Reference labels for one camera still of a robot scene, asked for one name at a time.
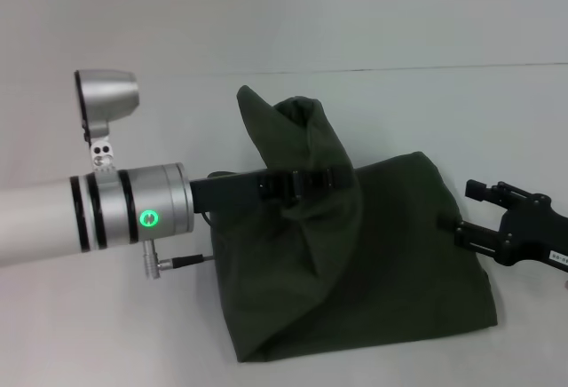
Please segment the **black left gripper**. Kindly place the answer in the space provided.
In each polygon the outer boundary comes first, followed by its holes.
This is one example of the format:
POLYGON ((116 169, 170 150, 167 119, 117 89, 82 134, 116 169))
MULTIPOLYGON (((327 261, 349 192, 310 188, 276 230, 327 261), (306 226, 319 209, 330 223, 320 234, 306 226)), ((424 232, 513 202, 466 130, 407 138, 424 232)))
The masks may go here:
POLYGON ((354 174, 348 166, 229 173, 189 182, 194 214, 251 209, 263 200, 293 204, 353 184, 354 174))

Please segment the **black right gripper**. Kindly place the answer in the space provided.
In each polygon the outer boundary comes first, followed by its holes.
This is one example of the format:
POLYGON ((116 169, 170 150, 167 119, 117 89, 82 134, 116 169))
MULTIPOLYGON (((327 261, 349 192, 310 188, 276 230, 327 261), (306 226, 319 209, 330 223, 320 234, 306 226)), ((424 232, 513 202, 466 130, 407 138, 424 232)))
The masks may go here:
POLYGON ((504 208, 499 232, 457 217, 439 216, 438 227, 454 235, 454 244, 483 255, 495 255, 500 265, 531 260, 552 267, 567 266, 567 217, 556 213, 551 199, 510 184, 488 186, 470 179, 465 196, 504 208))

